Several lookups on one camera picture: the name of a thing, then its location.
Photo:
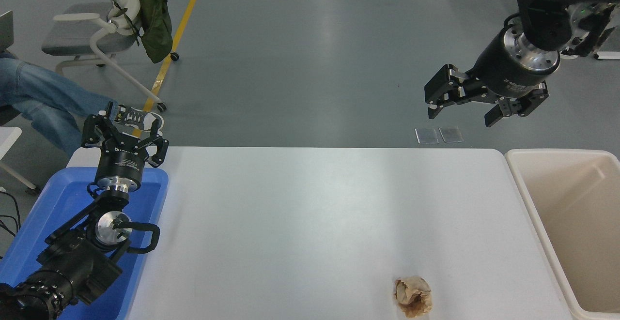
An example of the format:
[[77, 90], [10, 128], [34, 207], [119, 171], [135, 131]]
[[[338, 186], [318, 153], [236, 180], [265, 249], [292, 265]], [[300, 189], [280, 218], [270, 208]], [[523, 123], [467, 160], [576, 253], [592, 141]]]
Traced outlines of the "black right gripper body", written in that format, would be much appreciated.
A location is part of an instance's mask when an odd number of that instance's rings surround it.
[[523, 30], [502, 30], [467, 74], [498, 96], [523, 97], [551, 75], [551, 52], [536, 48]]

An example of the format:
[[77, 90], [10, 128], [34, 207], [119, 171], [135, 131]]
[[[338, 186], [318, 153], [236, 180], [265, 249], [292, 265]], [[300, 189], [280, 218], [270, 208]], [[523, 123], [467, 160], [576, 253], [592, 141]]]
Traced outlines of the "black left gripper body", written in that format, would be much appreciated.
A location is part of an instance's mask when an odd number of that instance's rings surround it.
[[146, 150], [127, 152], [118, 147], [113, 147], [112, 150], [102, 149], [95, 182], [102, 185], [104, 179], [124, 178], [133, 185], [141, 185], [145, 163]]

